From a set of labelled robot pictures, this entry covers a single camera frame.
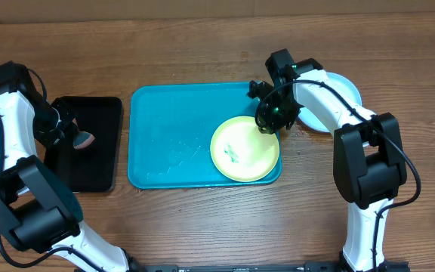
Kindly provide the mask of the red sponge with dark scourer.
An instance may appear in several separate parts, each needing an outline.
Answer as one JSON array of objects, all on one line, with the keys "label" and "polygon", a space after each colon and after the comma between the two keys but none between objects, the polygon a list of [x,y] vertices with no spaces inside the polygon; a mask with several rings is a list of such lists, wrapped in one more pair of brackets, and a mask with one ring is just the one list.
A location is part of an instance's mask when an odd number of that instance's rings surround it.
[{"label": "red sponge with dark scourer", "polygon": [[89,147],[95,140],[93,134],[86,131],[81,131],[79,129],[76,118],[74,118],[72,122],[76,126],[76,136],[73,138],[73,143],[72,143],[73,148],[75,150],[82,150]]}]

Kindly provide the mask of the yellow green plate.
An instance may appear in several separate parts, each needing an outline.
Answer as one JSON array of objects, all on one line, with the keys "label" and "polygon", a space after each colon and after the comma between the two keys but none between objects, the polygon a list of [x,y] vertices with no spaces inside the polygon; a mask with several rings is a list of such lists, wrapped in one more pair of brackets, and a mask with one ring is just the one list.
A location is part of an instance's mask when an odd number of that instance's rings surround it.
[{"label": "yellow green plate", "polygon": [[275,134],[262,134],[250,116],[237,116],[215,130],[210,145],[217,170],[238,182],[257,181],[272,172],[280,155]]}]

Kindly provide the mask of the light blue plate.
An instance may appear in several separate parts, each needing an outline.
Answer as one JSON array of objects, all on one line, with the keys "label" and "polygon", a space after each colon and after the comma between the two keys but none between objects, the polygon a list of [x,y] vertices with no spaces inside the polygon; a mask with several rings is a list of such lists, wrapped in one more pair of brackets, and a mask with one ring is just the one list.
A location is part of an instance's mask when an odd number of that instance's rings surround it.
[{"label": "light blue plate", "polygon": [[[326,74],[333,84],[333,88],[338,91],[340,95],[348,97],[360,106],[363,105],[359,90],[349,79],[337,73],[327,72]],[[329,133],[329,130],[307,108],[301,108],[298,118],[308,128],[311,128],[314,131]]]}]

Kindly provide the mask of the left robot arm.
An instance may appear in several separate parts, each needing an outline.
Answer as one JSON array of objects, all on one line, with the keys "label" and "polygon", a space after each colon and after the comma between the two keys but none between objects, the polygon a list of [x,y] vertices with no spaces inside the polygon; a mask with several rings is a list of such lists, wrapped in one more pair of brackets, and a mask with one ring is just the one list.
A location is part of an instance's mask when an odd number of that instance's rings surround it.
[{"label": "left robot arm", "polygon": [[140,271],[85,223],[74,193],[36,154],[36,141],[53,146],[72,123],[40,94],[0,91],[0,254],[18,268],[58,255],[82,271]]}]

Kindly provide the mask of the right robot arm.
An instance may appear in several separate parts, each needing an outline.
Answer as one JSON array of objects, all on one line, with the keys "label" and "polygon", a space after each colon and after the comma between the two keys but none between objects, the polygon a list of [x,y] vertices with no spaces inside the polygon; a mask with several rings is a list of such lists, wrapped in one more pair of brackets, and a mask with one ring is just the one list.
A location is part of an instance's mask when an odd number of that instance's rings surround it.
[{"label": "right robot arm", "polygon": [[273,75],[273,84],[249,84],[260,131],[289,128],[301,110],[314,116],[333,137],[333,177],[348,203],[338,261],[308,261],[301,270],[408,271],[408,263],[388,261],[382,251],[388,210],[407,179],[398,121],[364,108],[356,86],[336,73],[293,65]]}]

